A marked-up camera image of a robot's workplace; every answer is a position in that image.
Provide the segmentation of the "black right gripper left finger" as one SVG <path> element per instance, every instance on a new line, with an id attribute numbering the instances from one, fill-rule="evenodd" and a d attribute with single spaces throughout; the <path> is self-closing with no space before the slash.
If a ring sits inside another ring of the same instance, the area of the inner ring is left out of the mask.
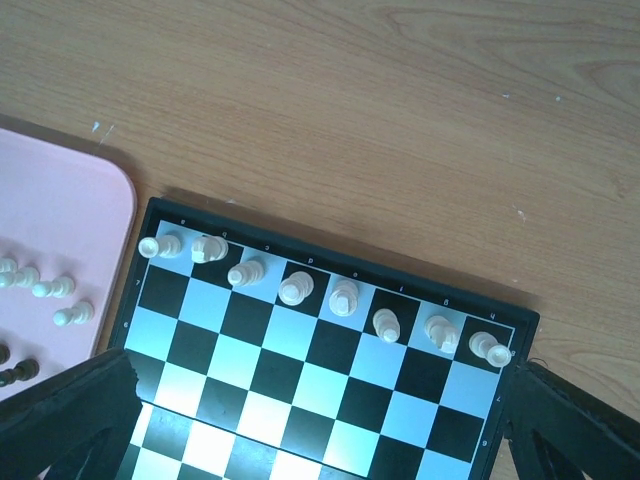
<path id="1" fill-rule="evenodd" d="M 114 479 L 142 403 L 113 348 L 1 402 L 1 477 Z"/>

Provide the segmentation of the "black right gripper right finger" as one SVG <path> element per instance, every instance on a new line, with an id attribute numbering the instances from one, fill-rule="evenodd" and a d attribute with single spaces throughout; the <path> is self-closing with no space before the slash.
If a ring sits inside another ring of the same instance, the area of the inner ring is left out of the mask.
<path id="1" fill-rule="evenodd" d="M 516 368 L 505 413 L 520 479 L 637 479 L 639 423 L 542 365 Z"/>

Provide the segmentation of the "light wooden chess piece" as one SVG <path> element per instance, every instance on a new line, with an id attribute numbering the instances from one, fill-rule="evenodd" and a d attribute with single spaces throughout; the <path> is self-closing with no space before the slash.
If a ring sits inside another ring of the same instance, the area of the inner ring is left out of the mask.
<path id="1" fill-rule="evenodd" d="M 297 271 L 281 282 L 278 297 L 286 305 L 299 305 L 311 294 L 313 288 L 313 278 L 304 271 Z"/>
<path id="2" fill-rule="evenodd" d="M 259 283 L 265 274 L 265 267 L 259 260 L 248 260 L 234 265 L 227 274 L 232 287 L 242 287 Z"/>
<path id="3" fill-rule="evenodd" d="M 359 290 L 357 285 L 348 279 L 339 280 L 329 297 L 331 312 L 340 317 L 352 315 L 358 306 Z"/>
<path id="4" fill-rule="evenodd" d="M 434 345 L 446 354 L 454 354 L 460 341 L 460 330 L 441 315 L 430 317 L 424 326 L 425 333 Z"/>
<path id="5" fill-rule="evenodd" d="M 396 314 L 387 308 L 377 310 L 372 318 L 376 335 L 387 343 L 395 343 L 400 337 L 400 324 Z"/>
<path id="6" fill-rule="evenodd" d="M 511 350 L 488 332 L 474 333 L 469 339 L 469 348 L 474 355 L 496 368 L 507 366 L 512 359 Z"/>

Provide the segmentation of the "light wooden rook piece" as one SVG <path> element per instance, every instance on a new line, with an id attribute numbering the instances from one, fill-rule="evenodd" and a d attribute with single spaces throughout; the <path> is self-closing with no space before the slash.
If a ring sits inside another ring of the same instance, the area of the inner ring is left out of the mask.
<path id="1" fill-rule="evenodd" d="M 174 235 L 145 237 L 138 242 L 138 252 L 147 259 L 154 257 L 173 258 L 182 250 L 182 244 Z"/>

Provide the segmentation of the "light wooden knight piece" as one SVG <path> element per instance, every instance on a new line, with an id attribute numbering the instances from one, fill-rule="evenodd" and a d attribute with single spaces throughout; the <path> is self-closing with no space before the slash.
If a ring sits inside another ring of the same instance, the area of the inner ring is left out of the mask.
<path id="1" fill-rule="evenodd" d="M 228 253 L 228 242 L 220 236 L 200 236 L 191 245 L 191 259 L 196 264 L 222 260 Z"/>

